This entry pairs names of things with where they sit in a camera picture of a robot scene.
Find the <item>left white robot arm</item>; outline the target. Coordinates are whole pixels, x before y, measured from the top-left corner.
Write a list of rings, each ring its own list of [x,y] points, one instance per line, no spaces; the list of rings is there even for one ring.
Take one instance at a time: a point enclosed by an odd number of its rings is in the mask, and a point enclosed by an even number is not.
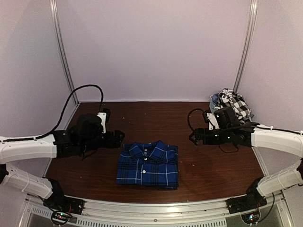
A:
[[[54,130],[31,138],[0,139],[0,183],[49,200],[58,210],[68,206],[60,184],[18,169],[14,161],[35,158],[87,157],[99,148],[119,148],[125,137],[122,131],[108,131],[106,113],[83,114],[68,130]]]

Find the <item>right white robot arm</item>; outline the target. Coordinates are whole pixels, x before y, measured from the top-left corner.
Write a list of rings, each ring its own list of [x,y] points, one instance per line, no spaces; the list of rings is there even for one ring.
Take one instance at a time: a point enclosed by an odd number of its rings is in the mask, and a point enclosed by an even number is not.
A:
[[[269,148],[303,157],[303,133],[265,126],[256,122],[240,123],[232,107],[224,107],[214,113],[203,112],[207,128],[190,127],[189,140],[195,145],[223,145],[231,143],[250,148]],[[269,176],[255,180],[243,197],[246,208],[254,208],[262,197],[282,189],[303,184],[303,161]]]

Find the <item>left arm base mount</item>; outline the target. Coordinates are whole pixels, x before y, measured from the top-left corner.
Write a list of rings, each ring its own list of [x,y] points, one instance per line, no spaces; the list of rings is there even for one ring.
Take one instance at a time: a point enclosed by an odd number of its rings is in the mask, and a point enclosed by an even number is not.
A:
[[[52,186],[52,194],[47,199],[43,199],[44,205],[54,210],[81,215],[84,200],[65,196],[58,181],[54,179],[48,181]]]

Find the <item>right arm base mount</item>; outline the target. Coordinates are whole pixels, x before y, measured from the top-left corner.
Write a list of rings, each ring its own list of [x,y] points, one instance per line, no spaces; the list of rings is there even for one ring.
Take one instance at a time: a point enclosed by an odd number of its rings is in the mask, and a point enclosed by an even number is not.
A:
[[[257,209],[267,205],[267,200],[257,191],[260,178],[255,180],[246,190],[246,195],[233,197],[226,200],[226,205],[230,214]]]

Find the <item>blue plaid long sleeve shirt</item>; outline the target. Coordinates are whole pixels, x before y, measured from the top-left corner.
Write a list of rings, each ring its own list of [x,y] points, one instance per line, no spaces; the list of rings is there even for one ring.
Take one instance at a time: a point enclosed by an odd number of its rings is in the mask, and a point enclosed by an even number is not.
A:
[[[162,141],[124,144],[116,183],[161,189],[178,188],[178,147]]]

